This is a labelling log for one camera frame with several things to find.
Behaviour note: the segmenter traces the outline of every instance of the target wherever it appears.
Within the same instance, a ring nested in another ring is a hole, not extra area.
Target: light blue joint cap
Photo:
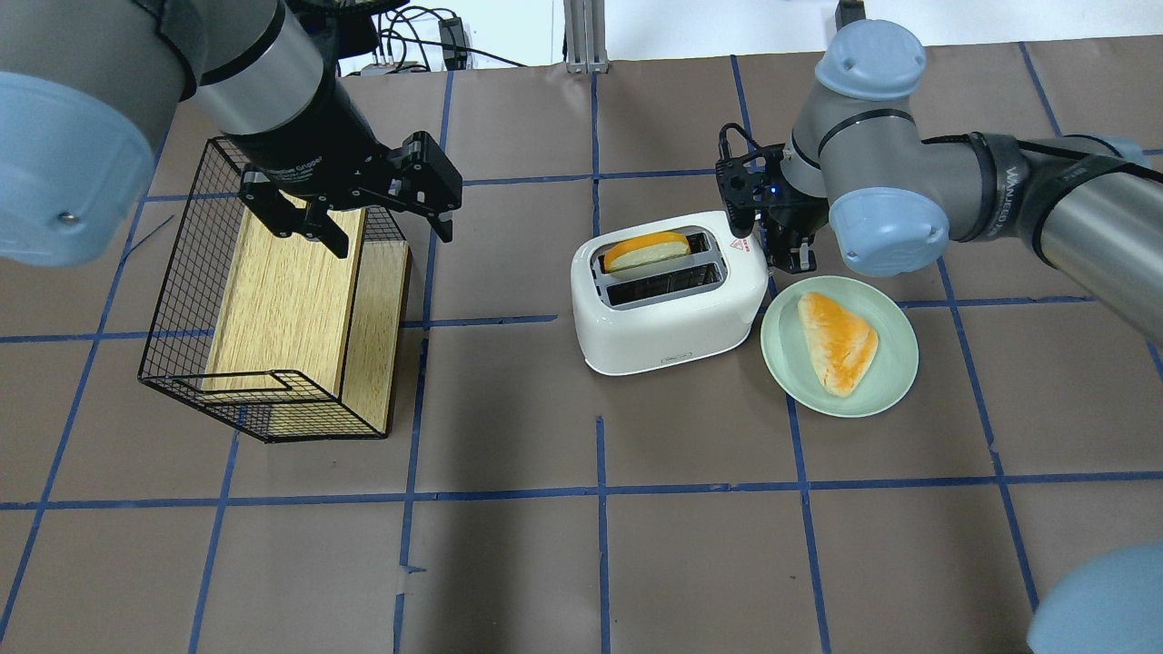
[[[1143,154],[1143,147],[1135,143],[1126,136],[1099,136],[1094,135],[1096,138],[1100,138],[1104,143],[1108,143],[1115,150],[1119,150],[1119,156],[1127,159],[1133,164],[1139,164],[1143,168],[1151,168],[1151,162],[1147,159],[1147,155]]]
[[[1035,654],[1163,652],[1163,542],[1108,552],[1054,587],[1026,641]]]
[[[949,246],[949,219],[920,193],[873,186],[844,193],[828,212],[844,263],[861,275],[891,277],[936,261]]]
[[[93,261],[152,176],[149,142],[116,109],[70,86],[0,71],[0,257]]]
[[[849,98],[900,100],[920,86],[927,61],[913,33],[894,22],[862,20],[836,33],[815,78]]]

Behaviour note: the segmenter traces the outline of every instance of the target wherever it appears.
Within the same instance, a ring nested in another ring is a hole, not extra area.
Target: blue tape grid
[[[169,130],[162,136],[162,142],[158,144],[157,152],[154,155],[155,168],[157,168],[157,163],[162,158],[162,151],[165,149],[165,142],[169,136]],[[105,306],[101,310],[101,320],[98,322],[97,332],[94,333],[95,337],[88,348],[88,357],[85,360],[85,368],[81,370],[80,381],[77,383],[77,391],[73,393],[72,405],[69,407],[69,418],[65,420],[64,429],[60,433],[60,441],[57,443],[56,453],[52,456],[52,464],[49,468],[49,475],[44,482],[44,490],[41,491],[41,499],[37,504],[36,513],[33,517],[33,524],[28,531],[28,539],[24,541],[24,549],[21,553],[20,563],[16,567],[16,575],[13,577],[12,587],[8,590],[8,598],[5,602],[3,614],[0,616],[0,642],[3,642],[5,634],[8,632],[8,624],[12,620],[12,611],[16,605],[16,596],[20,595],[20,585],[24,580],[24,573],[28,570],[28,562],[33,556],[33,548],[36,546],[36,536],[41,531],[41,521],[44,519],[44,512],[48,509],[49,497],[52,495],[52,486],[57,482],[57,472],[60,471],[60,462],[64,458],[65,448],[69,446],[69,436],[72,434],[72,427],[77,420],[77,411],[80,408],[81,398],[85,396],[85,384],[88,382],[88,376],[93,370],[93,362],[97,360],[97,350],[101,344],[100,335],[105,333],[105,324],[108,321],[109,311],[113,308],[113,298],[117,292],[117,285],[121,283],[121,275],[126,269],[126,260],[129,256],[130,249],[133,249],[134,236],[137,234],[137,226],[141,223],[142,212],[144,209],[144,200],[138,200],[137,208],[134,211],[133,221],[129,223],[129,234],[126,236],[126,242],[121,249],[121,258],[117,262],[117,269],[113,273],[113,282],[109,284],[109,292],[105,297]]]
[[[606,519],[606,421],[600,415],[594,421],[598,450],[598,580],[599,605],[601,607],[601,654],[609,654],[609,523]]]
[[[957,297],[954,293],[952,282],[949,279],[949,270],[946,268],[944,257],[937,260],[937,269],[941,271],[941,283],[944,285],[946,296],[949,299],[949,313],[952,315],[954,328],[957,330],[957,340],[961,342],[961,354],[965,360],[969,384],[973,390],[973,399],[977,401],[982,431],[985,433],[985,443],[989,447],[990,458],[993,462],[993,474],[997,478],[998,490],[1001,493],[1001,506],[1006,512],[1009,536],[1013,540],[1014,552],[1018,556],[1018,567],[1021,570],[1022,582],[1026,585],[1026,596],[1029,599],[1030,609],[1036,610],[1039,600],[1037,589],[1034,587],[1034,575],[1030,573],[1029,561],[1026,557],[1026,545],[1021,536],[1021,527],[1018,525],[1018,514],[1014,512],[1013,499],[1009,496],[1009,485],[1006,482],[1005,468],[1001,465],[1001,455],[993,448],[993,426],[990,422],[990,412],[985,407],[985,394],[982,391],[982,383],[977,378],[977,367],[973,365],[973,354],[969,347],[969,339],[965,336],[965,326],[961,320],[961,308]]]
[[[1037,72],[1034,69],[1026,44],[1020,43],[1019,47],[1021,49],[1022,58],[1026,63],[1027,70],[1039,93],[1039,98],[1041,99],[1043,108],[1047,112],[1047,116],[1050,121],[1050,125],[1055,134],[1061,135],[1061,128],[1058,126],[1057,119],[1054,115],[1053,107],[1050,106],[1049,99],[1046,95],[1046,91],[1042,87],[1041,80],[1037,77]],[[733,77],[735,80],[736,92],[739,95],[742,122],[743,126],[750,130],[751,128],[750,116],[747,108],[747,98],[745,98],[742,76],[739,69],[737,58],[732,56],[730,64],[732,64]],[[454,80],[454,73],[449,73],[445,83],[443,115],[441,121],[441,138],[440,138],[441,145],[445,149],[448,142],[448,122],[449,122],[450,106],[452,100],[452,80]],[[632,179],[632,178],[651,178],[651,177],[683,177],[683,176],[714,175],[714,169],[601,173],[599,169],[599,148],[598,148],[598,77],[597,76],[592,76],[591,79],[591,130],[592,130],[592,148],[593,148],[593,166],[590,175],[476,179],[476,180],[466,180],[464,184],[465,186],[483,186],[483,185],[504,185],[504,184],[575,182],[580,179],[591,179],[593,182],[593,233],[598,234],[600,232],[599,183],[602,179]],[[1144,152],[1148,156],[1163,155],[1163,150],[1144,150]],[[205,196],[204,199],[228,198],[228,197],[233,196],[229,193],[215,193]],[[45,488],[41,495],[41,499],[38,502],[26,502],[26,503],[0,503],[0,511],[35,512],[33,525],[29,531],[29,536],[26,542],[16,575],[13,580],[13,584],[9,590],[7,602],[5,604],[3,616],[2,618],[0,618],[0,641],[2,641],[3,634],[6,633],[7,626],[9,624],[16,596],[20,590],[20,584],[21,581],[23,580],[24,573],[27,571],[28,562],[36,542],[36,535],[38,533],[41,521],[43,520],[44,513],[47,511],[197,507],[197,506],[215,507],[214,526],[211,533],[211,542],[207,550],[206,564],[199,589],[198,604],[194,613],[193,625],[191,628],[188,652],[193,653],[198,648],[198,639],[200,635],[201,620],[209,590],[209,582],[213,575],[214,557],[217,549],[217,541],[221,534],[224,512],[228,506],[402,503],[405,506],[405,512],[404,512],[404,523],[401,526],[399,562],[407,569],[409,568],[413,511],[414,511],[414,505],[418,502],[420,503],[488,502],[488,500],[528,499],[528,498],[547,498],[547,497],[594,496],[598,498],[598,506],[599,506],[599,550],[600,550],[599,577],[600,577],[600,604],[601,604],[601,644],[602,644],[602,652],[608,653],[611,651],[611,614],[609,614],[608,524],[606,519],[606,500],[609,496],[720,493],[720,492],[799,492],[802,504],[805,541],[807,546],[808,564],[812,574],[813,595],[816,605],[816,618],[820,631],[821,647],[825,653],[828,653],[830,652],[830,639],[828,635],[826,607],[823,602],[823,589],[820,577],[820,563],[819,563],[819,556],[816,554],[815,533],[812,521],[812,512],[811,512],[812,490],[906,489],[906,488],[997,485],[1003,497],[1003,504],[1006,511],[1007,521],[1011,528],[1011,535],[1014,541],[1015,552],[1019,559],[1019,566],[1021,568],[1022,577],[1026,583],[1026,589],[1030,600],[1030,605],[1036,607],[1037,593],[1036,589],[1034,588],[1032,575],[1029,573],[1028,561],[1026,560],[1026,553],[1021,540],[1021,532],[1018,525],[1016,516],[1013,510],[1012,499],[1009,498],[1008,486],[1015,484],[1022,485],[1022,484],[1086,483],[1086,482],[1163,481],[1163,471],[1158,470],[1125,471],[1125,472],[1075,472],[1075,474],[1051,474],[1051,475],[1006,475],[1001,465],[1000,457],[992,449],[992,440],[993,440],[992,427],[990,426],[989,422],[989,413],[985,407],[984,394],[980,389],[980,383],[977,379],[976,369],[972,363],[972,353],[970,350],[969,341],[965,337],[964,328],[961,322],[959,307],[1047,304],[1047,303],[1049,304],[1086,303],[1086,301],[1093,301],[1094,298],[1050,297],[1050,298],[1037,298],[1037,299],[1035,298],[958,299],[954,294],[954,289],[951,282],[949,280],[948,270],[946,269],[943,261],[941,261],[939,262],[939,268],[941,271],[942,282],[946,286],[947,298],[944,300],[899,301],[898,305],[901,306],[902,308],[948,307],[950,310],[950,313],[954,317],[954,322],[957,329],[958,339],[961,341],[962,353],[966,364],[966,371],[969,372],[971,386],[975,392],[975,399],[977,400],[978,404],[978,410],[983,424],[983,431],[985,432],[986,442],[987,446],[990,447],[991,458],[994,462],[993,476],[885,478],[885,479],[832,479],[832,481],[813,482],[808,478],[806,462],[804,460],[802,445],[799,435],[799,420],[797,415],[797,406],[794,401],[789,397],[786,398],[789,405],[789,420],[791,426],[792,442],[795,453],[795,467],[797,467],[797,481],[794,482],[609,486],[606,483],[605,425],[604,420],[599,417],[597,419],[598,484],[595,486],[571,486],[571,488],[529,489],[529,490],[487,491],[487,492],[416,492],[415,475],[419,460],[420,426],[421,426],[421,414],[422,414],[422,405],[424,396],[423,388],[424,388],[424,376],[426,376],[428,344],[429,344],[427,332],[431,328],[442,328],[442,327],[548,322],[557,318],[556,315],[521,315],[521,317],[490,317],[490,318],[454,319],[454,320],[431,320],[431,290],[433,290],[433,279],[435,271],[435,255],[437,250],[436,239],[433,237],[429,241],[428,263],[424,276],[423,320],[404,324],[405,328],[421,328],[426,332],[426,336],[421,342],[421,357],[420,357],[420,365],[418,371],[418,385],[416,385],[418,392],[416,392],[416,403],[413,414],[412,447],[409,452],[408,484],[406,492],[362,493],[362,495],[340,495],[340,496],[229,497],[230,479],[233,476],[234,465],[237,456],[237,447],[238,447],[237,434],[235,434],[231,440],[228,461],[226,464],[226,470],[223,472],[222,489],[217,498],[50,500],[49,497],[51,495],[52,485],[55,484],[56,475],[57,471],[59,470],[60,461],[64,455],[64,449],[67,445],[69,435],[71,433],[72,425],[76,420],[76,414],[80,405],[81,398],[84,396],[85,384],[92,370],[93,361],[95,358],[97,349],[100,342],[106,340],[144,339],[147,336],[147,333],[144,332],[110,332],[110,333],[105,332],[105,324],[108,319],[108,313],[112,308],[113,298],[116,293],[117,285],[120,284],[126,261],[133,254],[133,251],[137,249],[137,247],[140,247],[145,240],[148,240],[158,230],[160,230],[163,227],[165,227],[173,218],[171,216],[171,219],[167,219],[165,222],[160,223],[158,227],[156,227],[149,234],[143,236],[141,240],[134,242],[134,237],[136,234],[137,225],[141,219],[144,202],[185,201],[186,199],[187,196],[148,196],[145,198],[142,198],[141,202],[138,202],[137,211],[135,212],[134,220],[130,226],[129,235],[126,239],[126,243],[123,246],[122,257],[120,260],[117,270],[114,275],[109,293],[106,298],[106,304],[97,332],[92,334],[0,336],[0,344],[62,342],[62,341],[87,341],[92,343],[90,348],[88,358],[86,360],[85,368],[81,372],[81,378],[78,383],[77,392],[74,393],[73,403],[70,408],[69,419],[65,424],[62,439],[58,443],[57,452],[49,471],[49,477],[48,481],[45,482]],[[185,336],[188,334],[174,334],[174,335]],[[207,332],[206,334],[199,334],[199,335],[211,335],[211,334]],[[1148,343],[1148,349],[1156,365],[1156,369],[1160,374],[1160,377],[1161,379],[1163,379],[1163,358],[1161,358],[1160,351],[1156,348],[1156,346]],[[394,616],[393,616],[394,627],[395,627],[393,652],[399,652],[400,649],[405,599],[406,596],[402,592],[399,593],[395,598]]]
[[[222,489],[219,491],[217,509],[214,512],[214,526],[211,528],[211,543],[206,550],[206,564],[202,567],[202,581],[198,585],[198,604],[194,606],[194,620],[190,627],[190,647],[187,654],[198,652],[198,639],[202,634],[202,616],[206,612],[206,597],[211,591],[211,576],[214,574],[214,559],[217,556],[219,536],[222,535],[222,520],[226,518],[227,499],[230,497],[230,479],[234,477],[234,464],[238,458],[238,432],[230,438],[230,453],[226,457],[226,472],[222,474]]]

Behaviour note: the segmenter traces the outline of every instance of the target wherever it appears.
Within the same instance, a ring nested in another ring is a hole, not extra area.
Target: toaster logo
[[[666,358],[662,360],[662,362],[664,364],[666,364],[666,363],[676,363],[678,361],[683,361],[684,358],[691,358],[692,356],[694,356],[693,351],[684,351],[683,354],[676,354],[675,356],[668,356]]]

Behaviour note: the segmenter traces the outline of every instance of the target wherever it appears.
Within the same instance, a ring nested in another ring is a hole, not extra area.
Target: bread slice
[[[797,305],[812,369],[823,389],[848,397],[872,365],[879,339],[866,320],[827,296],[804,293]]]
[[[678,232],[655,232],[627,239],[611,248],[605,256],[606,272],[616,272],[657,261],[691,254],[691,243]]]

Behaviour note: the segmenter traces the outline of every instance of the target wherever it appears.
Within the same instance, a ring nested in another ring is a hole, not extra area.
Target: wooden block
[[[277,239],[245,213],[206,372],[249,375],[204,378],[206,401],[302,399],[301,391],[266,374],[298,370],[387,431],[408,246],[362,243],[364,213],[330,213],[350,239],[344,260],[299,236]],[[309,413],[304,408],[271,406],[270,432],[294,432]]]
[[[388,424],[407,272],[406,241],[364,243],[340,397],[381,432],[387,431]]]
[[[302,201],[292,198],[298,206]],[[335,392],[355,294],[363,211],[331,212],[351,253],[337,258],[299,236],[278,239],[249,211],[219,310],[207,374],[291,369]],[[281,388],[274,379],[209,377],[204,391]]]

